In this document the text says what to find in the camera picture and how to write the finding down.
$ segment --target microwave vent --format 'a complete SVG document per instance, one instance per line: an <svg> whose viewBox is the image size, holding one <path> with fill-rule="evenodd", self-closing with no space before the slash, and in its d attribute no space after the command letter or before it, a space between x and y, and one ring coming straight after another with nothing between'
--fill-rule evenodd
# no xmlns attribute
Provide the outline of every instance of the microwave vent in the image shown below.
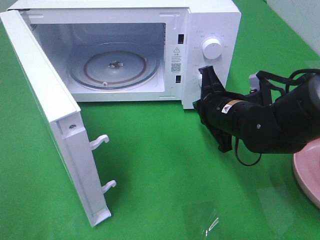
<svg viewBox="0 0 320 240"><path fill-rule="evenodd" d="M33 32L38 27L38 24L30 24L31 31Z"/></svg>

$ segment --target qr code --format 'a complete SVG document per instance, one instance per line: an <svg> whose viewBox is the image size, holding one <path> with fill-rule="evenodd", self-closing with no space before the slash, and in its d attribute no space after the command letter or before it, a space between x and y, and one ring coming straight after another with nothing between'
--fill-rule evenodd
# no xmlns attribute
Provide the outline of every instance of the qr code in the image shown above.
<svg viewBox="0 0 320 240"><path fill-rule="evenodd" d="M171 63L171 72L176 73L181 71L181 63Z"/></svg>

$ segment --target black cable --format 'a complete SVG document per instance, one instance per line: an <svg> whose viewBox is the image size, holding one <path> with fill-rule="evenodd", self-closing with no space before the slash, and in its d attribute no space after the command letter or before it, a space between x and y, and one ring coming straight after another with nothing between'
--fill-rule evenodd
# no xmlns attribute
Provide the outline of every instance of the black cable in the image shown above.
<svg viewBox="0 0 320 240"><path fill-rule="evenodd" d="M291 73L290 79L294 79L295 76L299 74L320 74L320 69L317 68L305 68L305 69L299 69Z"/></svg>
<svg viewBox="0 0 320 240"><path fill-rule="evenodd" d="M244 163L243 161L241 161L240 158L239 158L239 156L238 156L238 147L239 147L239 138L238 138L238 137L235 137L234 154L235 154L236 159L237 159L242 165L247 166L247 167L251 167L251 166L256 165L257 163L260 162L261 157L262 157L262 154L261 154L261 153L260 153L260 156L259 156L259 158L257 159L257 161L255 161L254 163L247 164L247 163Z"/></svg>
<svg viewBox="0 0 320 240"><path fill-rule="evenodd" d="M301 85L303 83L305 83L306 81L308 81L312 76L314 76L314 74L316 73L305 73L302 76L298 77L296 80L294 80L296 82L296 85ZM286 94L290 92L290 84L285 85L285 92Z"/></svg>
<svg viewBox="0 0 320 240"><path fill-rule="evenodd" d="M262 76L259 76L259 81L265 85L267 88L271 89L271 90L275 90L275 91L279 91L281 96L284 96L286 95L286 91L281 88L281 87L278 87L276 85L273 85L271 82L269 82L265 77L262 77Z"/></svg>
<svg viewBox="0 0 320 240"><path fill-rule="evenodd" d="M267 72L267 71L258 71L256 73L256 76L258 78L263 77L263 78L266 78L266 79L269 79L269 80L273 80L273 81L281 83L281 84L292 84L292 83L294 83L292 78L279 76L279 75L276 75L276 74L273 74L273 73L270 73L270 72Z"/></svg>

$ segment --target black robotic arm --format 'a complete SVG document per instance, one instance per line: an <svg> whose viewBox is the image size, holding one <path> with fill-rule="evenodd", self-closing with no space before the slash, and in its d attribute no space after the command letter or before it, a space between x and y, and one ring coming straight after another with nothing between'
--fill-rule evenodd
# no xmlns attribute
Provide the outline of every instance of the black robotic arm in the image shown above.
<svg viewBox="0 0 320 240"><path fill-rule="evenodd" d="M232 150L232 136L236 145L242 139L250 151L260 154L296 153L320 137L319 69L298 70L289 78L259 71L251 76L255 87L248 95L226 91L213 66L199 71L201 97L194 107L223 153ZM286 84L286 88L270 80ZM289 91L290 86L297 87ZM271 90L281 93L275 102Z"/></svg>

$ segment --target microwave door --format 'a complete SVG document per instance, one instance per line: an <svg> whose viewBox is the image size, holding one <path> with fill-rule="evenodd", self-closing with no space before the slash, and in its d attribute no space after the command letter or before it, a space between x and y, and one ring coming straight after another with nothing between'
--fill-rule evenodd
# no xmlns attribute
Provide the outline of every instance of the microwave door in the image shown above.
<svg viewBox="0 0 320 240"><path fill-rule="evenodd" d="M104 193L114 180L101 186L92 150L108 136L89 142L80 108L16 10L0 13L30 89L76 188L91 226L111 216Z"/></svg>

